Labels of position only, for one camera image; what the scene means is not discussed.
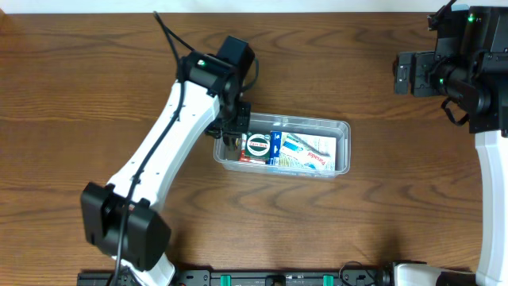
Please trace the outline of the red medicine box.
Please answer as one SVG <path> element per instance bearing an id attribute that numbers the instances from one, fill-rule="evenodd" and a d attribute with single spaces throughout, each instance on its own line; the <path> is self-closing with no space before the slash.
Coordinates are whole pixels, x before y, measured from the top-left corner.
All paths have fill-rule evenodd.
<path id="1" fill-rule="evenodd" d="M 245 147 L 245 134 L 244 133 L 242 135 L 242 138 L 241 138 L 241 155 L 240 155 L 240 159 L 239 161 L 243 161 L 243 162 L 248 162 L 248 163 L 253 163 L 253 164 L 266 164 L 267 161 L 263 161 L 263 160 L 254 160 L 254 159 L 250 159 L 248 157 L 245 156 L 245 153 L 244 153 L 244 147 Z"/>

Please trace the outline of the green Zam-Buk box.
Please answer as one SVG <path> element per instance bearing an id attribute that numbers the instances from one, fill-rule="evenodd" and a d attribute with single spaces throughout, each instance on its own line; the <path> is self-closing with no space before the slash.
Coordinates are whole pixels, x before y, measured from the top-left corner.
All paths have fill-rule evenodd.
<path id="1" fill-rule="evenodd" d="M 245 134 L 245 156 L 254 160 L 267 161 L 270 157 L 271 135 L 268 133 Z"/>

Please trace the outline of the clear plastic container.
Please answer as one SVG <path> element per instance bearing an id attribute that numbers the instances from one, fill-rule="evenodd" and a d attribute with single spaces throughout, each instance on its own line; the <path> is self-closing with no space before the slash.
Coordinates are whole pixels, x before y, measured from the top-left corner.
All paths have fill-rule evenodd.
<path id="1" fill-rule="evenodd" d="M 248 132 L 271 135 L 266 164 L 225 159 L 222 139 L 214 143 L 214 159 L 230 171 L 282 176 L 335 178 L 349 171 L 351 132 L 347 122 L 253 113 Z"/>

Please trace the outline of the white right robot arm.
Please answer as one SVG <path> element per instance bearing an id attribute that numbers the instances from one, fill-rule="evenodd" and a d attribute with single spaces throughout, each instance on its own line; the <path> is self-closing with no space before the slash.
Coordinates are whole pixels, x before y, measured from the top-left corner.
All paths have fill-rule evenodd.
<path id="1" fill-rule="evenodd" d="M 427 17 L 437 32 L 432 51 L 401 52 L 394 92 L 442 96 L 455 126 L 475 136 L 482 177 L 483 238 L 476 272 L 396 263 L 384 285 L 505 285 L 507 283 L 507 8 L 450 1 Z"/>

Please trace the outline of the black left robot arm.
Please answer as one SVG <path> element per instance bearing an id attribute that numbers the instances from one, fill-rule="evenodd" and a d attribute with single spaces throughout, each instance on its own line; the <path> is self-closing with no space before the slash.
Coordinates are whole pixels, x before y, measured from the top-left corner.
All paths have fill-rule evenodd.
<path id="1" fill-rule="evenodd" d="M 107 285 L 127 272 L 136 285 L 169 285 L 165 252 L 171 229 L 160 213 L 175 175 L 202 134 L 216 139 L 246 132 L 250 105 L 244 79 L 259 61 L 250 50 L 193 51 L 178 62 L 168 101 L 129 161 L 101 186 L 90 182 L 80 203 L 87 241 L 115 260 Z"/>

